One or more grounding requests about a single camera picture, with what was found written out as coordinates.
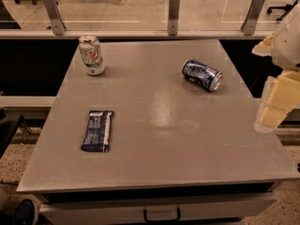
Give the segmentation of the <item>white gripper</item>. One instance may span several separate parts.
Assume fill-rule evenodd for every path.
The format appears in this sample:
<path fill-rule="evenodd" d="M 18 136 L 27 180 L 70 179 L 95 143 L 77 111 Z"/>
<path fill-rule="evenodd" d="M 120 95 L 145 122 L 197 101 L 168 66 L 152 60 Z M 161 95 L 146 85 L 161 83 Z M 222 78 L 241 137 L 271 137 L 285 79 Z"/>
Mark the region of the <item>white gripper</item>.
<path fill-rule="evenodd" d="M 283 70 L 269 76 L 262 90 L 254 128 L 261 133 L 275 130 L 300 103 L 300 5 L 296 5 L 271 33 L 251 51 L 272 56 L 273 64 Z"/>

